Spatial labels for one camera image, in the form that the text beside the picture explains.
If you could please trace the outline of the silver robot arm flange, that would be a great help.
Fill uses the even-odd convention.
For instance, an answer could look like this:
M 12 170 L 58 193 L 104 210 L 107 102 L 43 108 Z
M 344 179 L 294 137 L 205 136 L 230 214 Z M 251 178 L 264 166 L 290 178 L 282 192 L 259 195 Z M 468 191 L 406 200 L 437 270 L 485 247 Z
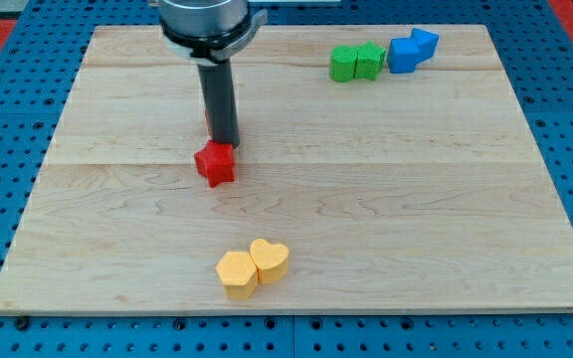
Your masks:
M 227 62 L 268 23 L 248 0 L 160 0 L 159 22 L 168 47 L 201 66 Z

